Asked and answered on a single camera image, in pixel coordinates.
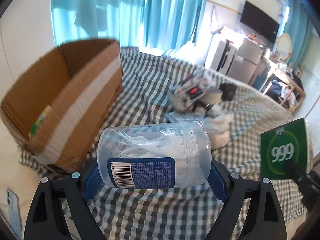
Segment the smartphone on sofa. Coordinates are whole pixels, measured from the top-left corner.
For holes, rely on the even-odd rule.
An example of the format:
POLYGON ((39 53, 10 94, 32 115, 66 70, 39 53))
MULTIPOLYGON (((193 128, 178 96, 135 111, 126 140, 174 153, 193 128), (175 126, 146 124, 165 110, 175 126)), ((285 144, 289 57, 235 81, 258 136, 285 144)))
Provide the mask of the smartphone on sofa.
POLYGON ((17 239, 22 239, 22 221, 19 198, 11 189, 7 189, 7 205, 11 229, 17 239))

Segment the patterned plastic snack bag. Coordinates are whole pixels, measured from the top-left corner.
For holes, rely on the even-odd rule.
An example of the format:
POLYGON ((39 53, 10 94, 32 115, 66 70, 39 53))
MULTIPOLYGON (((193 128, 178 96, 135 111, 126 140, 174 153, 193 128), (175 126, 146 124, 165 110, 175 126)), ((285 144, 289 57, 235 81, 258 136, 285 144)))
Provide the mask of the patterned plastic snack bag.
POLYGON ((195 101, 216 89, 217 84, 217 78, 209 70, 196 69, 169 89, 169 101, 176 111, 185 111, 195 101))

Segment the black wall television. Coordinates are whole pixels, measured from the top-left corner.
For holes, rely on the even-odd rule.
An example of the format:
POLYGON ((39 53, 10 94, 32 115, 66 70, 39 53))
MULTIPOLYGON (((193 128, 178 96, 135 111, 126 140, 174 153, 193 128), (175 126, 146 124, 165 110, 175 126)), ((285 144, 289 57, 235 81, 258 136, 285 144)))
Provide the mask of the black wall television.
POLYGON ((240 22, 262 35, 269 42, 275 42, 280 25, 249 1, 245 1, 240 22))

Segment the green 999 medicine box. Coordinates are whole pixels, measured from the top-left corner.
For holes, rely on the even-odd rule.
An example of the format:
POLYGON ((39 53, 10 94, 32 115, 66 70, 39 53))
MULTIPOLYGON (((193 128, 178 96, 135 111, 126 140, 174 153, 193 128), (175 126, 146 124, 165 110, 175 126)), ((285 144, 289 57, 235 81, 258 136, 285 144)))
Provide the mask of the green 999 medicine box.
POLYGON ((308 134, 303 118, 280 125, 260 135, 260 177, 270 180, 290 179, 284 170, 292 161, 302 171, 308 167, 308 134))

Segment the oval vanity mirror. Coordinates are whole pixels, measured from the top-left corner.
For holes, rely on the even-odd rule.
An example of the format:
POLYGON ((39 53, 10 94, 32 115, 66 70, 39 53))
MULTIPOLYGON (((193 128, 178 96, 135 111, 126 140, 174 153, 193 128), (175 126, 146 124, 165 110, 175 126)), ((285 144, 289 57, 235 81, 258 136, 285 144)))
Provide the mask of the oval vanity mirror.
POLYGON ((276 41, 276 52, 279 59, 284 61, 288 60, 292 55, 292 41, 288 33, 283 33, 276 41))

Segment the clear floss pick jar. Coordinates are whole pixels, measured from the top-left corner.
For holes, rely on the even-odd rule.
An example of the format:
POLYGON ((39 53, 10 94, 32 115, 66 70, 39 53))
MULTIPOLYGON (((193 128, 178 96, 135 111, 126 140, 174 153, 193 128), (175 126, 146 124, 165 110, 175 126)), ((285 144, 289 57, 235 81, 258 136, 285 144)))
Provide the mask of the clear floss pick jar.
POLYGON ((97 163, 108 187, 184 188, 206 182, 212 152, 199 121, 109 127, 100 136, 97 163))

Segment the wooden desk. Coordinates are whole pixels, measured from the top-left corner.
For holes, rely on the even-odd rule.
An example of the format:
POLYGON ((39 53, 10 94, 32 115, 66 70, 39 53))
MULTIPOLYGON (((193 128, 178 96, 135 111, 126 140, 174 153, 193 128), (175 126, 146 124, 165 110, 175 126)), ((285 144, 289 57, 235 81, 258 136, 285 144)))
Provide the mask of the wooden desk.
POLYGON ((260 91, 292 114, 306 97, 299 77, 291 69, 282 70, 278 65, 270 67, 260 91))

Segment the teal side curtain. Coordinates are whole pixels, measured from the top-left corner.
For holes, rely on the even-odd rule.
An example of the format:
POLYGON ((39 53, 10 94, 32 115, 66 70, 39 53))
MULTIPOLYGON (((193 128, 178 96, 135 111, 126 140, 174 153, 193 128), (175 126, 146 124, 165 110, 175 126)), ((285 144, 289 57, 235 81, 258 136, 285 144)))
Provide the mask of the teal side curtain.
POLYGON ((289 0, 289 17, 284 27, 292 42, 292 55, 289 59, 292 70, 304 60, 305 52, 312 36, 313 25, 308 13, 298 0, 289 0))

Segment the silver mini fridge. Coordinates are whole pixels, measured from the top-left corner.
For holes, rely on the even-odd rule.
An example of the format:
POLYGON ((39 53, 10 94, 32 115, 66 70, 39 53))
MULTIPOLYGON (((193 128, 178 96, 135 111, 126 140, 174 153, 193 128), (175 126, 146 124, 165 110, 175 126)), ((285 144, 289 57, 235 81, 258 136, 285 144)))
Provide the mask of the silver mini fridge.
POLYGON ((249 38, 244 38, 241 46, 236 52, 227 76, 249 84, 263 52, 264 51, 259 44, 249 38))

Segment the teal window curtain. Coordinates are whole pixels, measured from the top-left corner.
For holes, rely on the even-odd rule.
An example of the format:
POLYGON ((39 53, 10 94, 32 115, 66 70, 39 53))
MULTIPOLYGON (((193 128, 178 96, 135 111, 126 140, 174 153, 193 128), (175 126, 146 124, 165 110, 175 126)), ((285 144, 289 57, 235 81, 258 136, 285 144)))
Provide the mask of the teal window curtain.
POLYGON ((206 0, 50 0, 57 45, 114 38, 121 46, 179 49, 195 41, 206 0))

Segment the brown cardboard box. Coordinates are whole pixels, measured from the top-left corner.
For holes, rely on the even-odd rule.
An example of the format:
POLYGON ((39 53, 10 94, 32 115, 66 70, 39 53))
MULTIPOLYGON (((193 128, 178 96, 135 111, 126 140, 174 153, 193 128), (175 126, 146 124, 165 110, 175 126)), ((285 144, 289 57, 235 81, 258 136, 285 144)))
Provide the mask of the brown cardboard box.
POLYGON ((1 102, 1 119, 39 163, 78 171, 121 90, 122 76, 117 40, 64 43, 15 81, 1 102))

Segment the white suitcase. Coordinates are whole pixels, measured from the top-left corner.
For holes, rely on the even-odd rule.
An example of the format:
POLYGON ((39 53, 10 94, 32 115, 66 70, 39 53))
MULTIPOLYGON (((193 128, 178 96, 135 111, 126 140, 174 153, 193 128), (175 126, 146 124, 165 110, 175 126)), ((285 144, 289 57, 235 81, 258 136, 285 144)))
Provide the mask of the white suitcase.
POLYGON ((229 40, 212 41, 204 64, 206 69, 213 69, 227 75, 234 61, 237 48, 229 40))

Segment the black pouch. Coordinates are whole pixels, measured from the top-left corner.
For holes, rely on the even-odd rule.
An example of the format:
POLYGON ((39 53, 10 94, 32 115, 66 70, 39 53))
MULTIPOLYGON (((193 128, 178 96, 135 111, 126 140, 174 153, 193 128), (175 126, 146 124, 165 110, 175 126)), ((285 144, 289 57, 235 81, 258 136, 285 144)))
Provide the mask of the black pouch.
POLYGON ((223 101, 232 101, 234 99, 237 86, 233 83, 222 83, 219 89, 222 90, 223 101))

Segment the green checkered tablecloth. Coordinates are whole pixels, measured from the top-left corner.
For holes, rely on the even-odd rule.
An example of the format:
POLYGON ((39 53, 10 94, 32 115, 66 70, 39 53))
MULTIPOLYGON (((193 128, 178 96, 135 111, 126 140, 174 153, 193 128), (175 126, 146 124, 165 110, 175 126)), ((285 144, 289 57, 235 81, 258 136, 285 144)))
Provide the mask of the green checkered tablecloth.
POLYGON ((42 178, 25 239, 286 239, 308 123, 213 70, 121 50, 124 90, 81 172, 42 178))

